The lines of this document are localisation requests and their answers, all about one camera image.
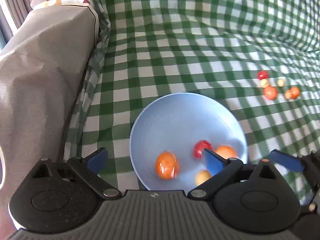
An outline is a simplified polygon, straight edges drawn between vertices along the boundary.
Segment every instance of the red tomato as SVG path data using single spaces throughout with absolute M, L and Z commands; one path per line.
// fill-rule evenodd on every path
M 264 79 L 264 78 L 268 78 L 268 77 L 269 77 L 269 74 L 268 74 L 267 71 L 261 70 L 261 71 L 258 72 L 258 78 L 259 78 L 260 80 L 262 80 L 262 79 Z
M 290 91 L 293 99 L 296 99 L 300 95 L 300 89 L 297 87 L 290 88 Z
M 198 141 L 195 147 L 193 148 L 194 157 L 196 157 L 197 159 L 201 159 L 202 151 L 206 148 L 213 151 L 212 145 L 208 141 L 206 140 Z
M 264 89 L 264 95 L 270 100 L 275 100 L 278 96 L 278 91 L 275 87 L 268 86 Z

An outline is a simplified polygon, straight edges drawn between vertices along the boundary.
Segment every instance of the green checkered tablecloth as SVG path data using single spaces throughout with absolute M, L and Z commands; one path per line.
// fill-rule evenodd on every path
M 274 148 L 292 155 L 320 149 L 319 0 L 94 0 L 101 42 L 91 59 L 65 144 L 65 159 L 109 151 L 100 177 L 138 189 L 129 134 L 155 99 L 194 92 L 225 105 L 257 162 Z M 262 95 L 268 71 L 276 100 Z M 301 89 L 286 100 L 292 85 Z M 300 199 L 302 175 L 277 166 Z

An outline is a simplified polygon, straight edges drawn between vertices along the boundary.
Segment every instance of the blue bowl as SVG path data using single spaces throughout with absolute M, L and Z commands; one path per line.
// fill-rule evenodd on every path
M 244 163 L 248 161 L 247 142 L 231 112 L 217 101 L 194 93 L 176 93 L 158 98 L 138 116 L 130 134 L 130 158 L 134 171 L 148 190 L 184 190 L 196 187 L 195 175 L 205 169 L 193 157 L 200 140 L 213 149 L 230 145 Z M 180 172 L 176 178 L 160 179 L 156 159 L 163 151 L 177 156 Z

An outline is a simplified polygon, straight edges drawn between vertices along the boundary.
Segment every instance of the cherry tomato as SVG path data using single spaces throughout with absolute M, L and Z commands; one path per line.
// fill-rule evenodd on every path
M 258 72 L 258 78 L 260 80 L 264 79 L 264 78 L 268 78 L 269 77 L 269 74 L 266 70 L 261 70 Z
M 237 158 L 237 152 L 229 145 L 220 145 L 216 150 L 215 153 L 219 154 L 222 158 Z
M 264 95 L 266 96 L 266 98 L 274 100 L 278 96 L 278 91 L 275 87 L 269 86 L 264 89 Z
M 300 95 L 300 89 L 297 87 L 290 88 L 290 91 L 293 99 L 296 99 Z
M 202 151 L 206 148 L 213 151 L 212 145 L 208 141 L 206 140 L 198 141 L 195 147 L 193 148 L 194 157 L 196 157 L 197 159 L 201 159 Z
M 171 152 L 161 153 L 155 165 L 156 173 L 161 179 L 173 179 L 179 173 L 179 162 Z

